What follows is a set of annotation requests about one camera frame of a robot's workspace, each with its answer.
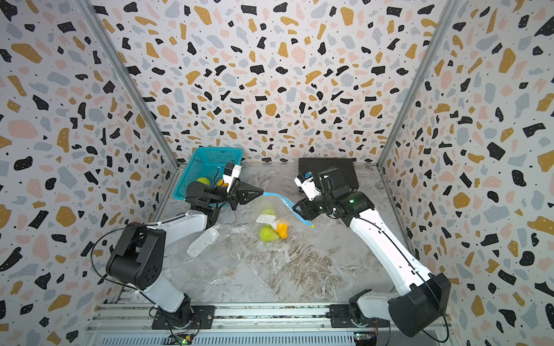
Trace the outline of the clear zip-top bag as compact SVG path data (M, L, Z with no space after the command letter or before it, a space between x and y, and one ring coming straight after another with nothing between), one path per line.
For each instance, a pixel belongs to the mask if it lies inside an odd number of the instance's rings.
M164 256L164 274L173 282L200 278L213 283L232 277L240 267L237 213L226 209L216 226L171 244Z
M285 196L276 193L264 193L261 197L254 200L254 207L250 215L249 223L250 233L256 236L257 239L261 241L259 237L259 231L263 226L265 226L265 224L256 223L255 220L266 209L274 209L276 212L276 222L270 225L275 231L279 223L286 223L289 226L288 239L302 229L314 229L315 225L312 222L311 223L313 224L313 226L307 226L294 215L294 213L292 212L293 205L294 203ZM275 242L283 242L288 239L280 239Z

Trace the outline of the green pear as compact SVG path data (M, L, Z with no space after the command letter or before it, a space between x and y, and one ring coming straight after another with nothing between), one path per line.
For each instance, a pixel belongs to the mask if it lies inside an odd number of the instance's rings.
M281 239L277 231L270 225L265 225L260 229L259 237L262 242L275 242Z
M200 182L200 183L203 183L205 185L210 185L211 184L210 180L208 178L205 178L205 177L198 178L197 181Z

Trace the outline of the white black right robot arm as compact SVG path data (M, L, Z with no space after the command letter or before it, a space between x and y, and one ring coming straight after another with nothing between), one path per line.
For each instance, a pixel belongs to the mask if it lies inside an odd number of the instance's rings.
M349 314L354 324L388 320L404 335L414 337L446 317L449 279L433 274L408 251L374 203L350 187L343 170L332 167L317 176L304 171L294 181L306 197L293 206L293 212L306 221L321 215L341 220L368 246L392 279L392 293L365 290L350 298Z

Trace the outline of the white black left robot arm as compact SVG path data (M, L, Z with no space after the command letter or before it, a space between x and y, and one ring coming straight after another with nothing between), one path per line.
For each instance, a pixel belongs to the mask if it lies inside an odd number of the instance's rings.
M263 189L236 180L227 187L194 181L186 191L190 210L154 226L130 223L122 232L106 265L106 273L137 289L157 307L170 327L188 327L193 321L190 297L162 274L165 248L214 226L224 204L233 210L261 197Z

